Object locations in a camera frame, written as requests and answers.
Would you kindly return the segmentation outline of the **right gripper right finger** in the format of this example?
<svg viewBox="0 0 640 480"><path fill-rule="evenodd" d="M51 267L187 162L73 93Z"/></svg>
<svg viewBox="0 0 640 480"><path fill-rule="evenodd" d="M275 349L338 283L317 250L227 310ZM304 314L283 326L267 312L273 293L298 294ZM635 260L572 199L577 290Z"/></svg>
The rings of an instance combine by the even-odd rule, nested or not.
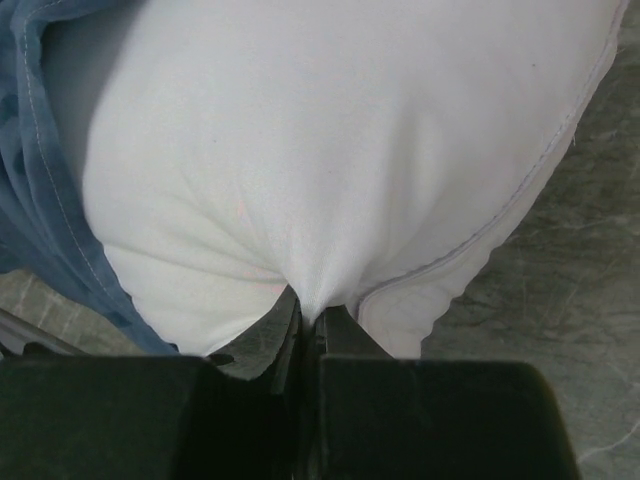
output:
<svg viewBox="0 0 640 480"><path fill-rule="evenodd" d="M576 479L555 395L533 366L387 354L343 307L315 327L325 479Z"/></svg>

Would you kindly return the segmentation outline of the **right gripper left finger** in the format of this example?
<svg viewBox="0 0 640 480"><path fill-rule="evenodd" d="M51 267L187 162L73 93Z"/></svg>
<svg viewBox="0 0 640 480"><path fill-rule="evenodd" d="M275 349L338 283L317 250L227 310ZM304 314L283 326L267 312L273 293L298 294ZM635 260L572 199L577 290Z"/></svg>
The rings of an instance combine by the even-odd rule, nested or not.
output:
<svg viewBox="0 0 640 480"><path fill-rule="evenodd" d="M290 479L301 323L286 289L207 357L1 358L5 479Z"/></svg>

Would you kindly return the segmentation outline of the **blue cartoon pillowcase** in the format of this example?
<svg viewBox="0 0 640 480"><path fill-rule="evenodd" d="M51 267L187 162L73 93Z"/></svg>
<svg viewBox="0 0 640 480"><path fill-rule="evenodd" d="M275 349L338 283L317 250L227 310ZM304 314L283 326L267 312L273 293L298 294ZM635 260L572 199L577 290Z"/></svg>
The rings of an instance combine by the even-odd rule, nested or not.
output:
<svg viewBox="0 0 640 480"><path fill-rule="evenodd" d="M115 1L1 4L1 270L27 268L104 316L152 355L175 355L135 310L84 216L45 87L43 36L53 23Z"/></svg>

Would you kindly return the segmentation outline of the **white pillow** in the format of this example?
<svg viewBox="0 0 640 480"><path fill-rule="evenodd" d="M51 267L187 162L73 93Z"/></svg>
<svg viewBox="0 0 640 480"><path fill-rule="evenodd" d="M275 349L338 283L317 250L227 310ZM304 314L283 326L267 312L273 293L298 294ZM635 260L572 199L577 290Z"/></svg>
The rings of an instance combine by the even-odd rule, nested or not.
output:
<svg viewBox="0 0 640 480"><path fill-rule="evenodd" d="M136 312L207 355L286 287L400 357L526 214L622 1L140 1L87 21L86 216Z"/></svg>

